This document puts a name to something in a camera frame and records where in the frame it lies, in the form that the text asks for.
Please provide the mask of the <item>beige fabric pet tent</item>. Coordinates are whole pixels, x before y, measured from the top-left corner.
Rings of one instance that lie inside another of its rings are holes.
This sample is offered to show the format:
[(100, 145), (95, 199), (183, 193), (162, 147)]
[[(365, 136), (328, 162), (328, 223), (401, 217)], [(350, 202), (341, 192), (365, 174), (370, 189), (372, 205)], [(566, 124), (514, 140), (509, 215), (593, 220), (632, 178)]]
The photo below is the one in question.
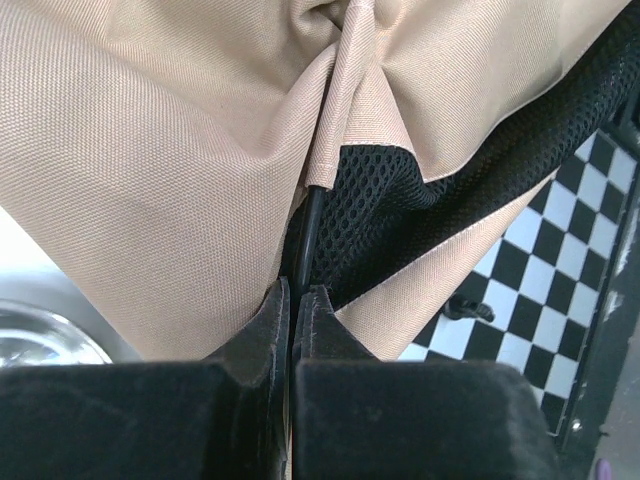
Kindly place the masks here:
[(258, 310), (350, 147), (449, 180), (628, 1), (5, 1), (1, 204), (146, 359)]

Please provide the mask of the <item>black tent pole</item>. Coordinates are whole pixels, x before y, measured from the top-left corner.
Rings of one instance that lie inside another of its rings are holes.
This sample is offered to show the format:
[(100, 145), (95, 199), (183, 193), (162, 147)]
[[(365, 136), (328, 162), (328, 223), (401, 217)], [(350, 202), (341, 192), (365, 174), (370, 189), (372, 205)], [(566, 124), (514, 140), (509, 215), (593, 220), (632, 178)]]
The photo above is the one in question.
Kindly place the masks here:
[(326, 193), (327, 190), (319, 186), (311, 186), (308, 190), (293, 275), (294, 297), (297, 300), (300, 300), (309, 289)]

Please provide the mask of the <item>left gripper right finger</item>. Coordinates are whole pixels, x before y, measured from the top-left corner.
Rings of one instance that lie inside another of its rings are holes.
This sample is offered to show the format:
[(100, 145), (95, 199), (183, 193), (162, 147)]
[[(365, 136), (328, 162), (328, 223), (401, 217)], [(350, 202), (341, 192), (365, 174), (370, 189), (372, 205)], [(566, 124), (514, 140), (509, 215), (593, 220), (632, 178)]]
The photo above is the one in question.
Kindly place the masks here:
[(557, 479), (533, 391), (490, 361), (383, 362), (328, 293), (300, 303), (293, 344), (297, 479)]

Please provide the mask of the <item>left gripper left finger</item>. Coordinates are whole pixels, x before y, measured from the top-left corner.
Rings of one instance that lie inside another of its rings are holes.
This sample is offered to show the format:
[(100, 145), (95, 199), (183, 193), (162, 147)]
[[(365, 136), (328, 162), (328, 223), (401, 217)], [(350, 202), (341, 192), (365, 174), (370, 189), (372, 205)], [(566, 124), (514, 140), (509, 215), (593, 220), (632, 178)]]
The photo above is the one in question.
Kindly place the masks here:
[(290, 291), (199, 361), (1, 374), (5, 479), (281, 479)]

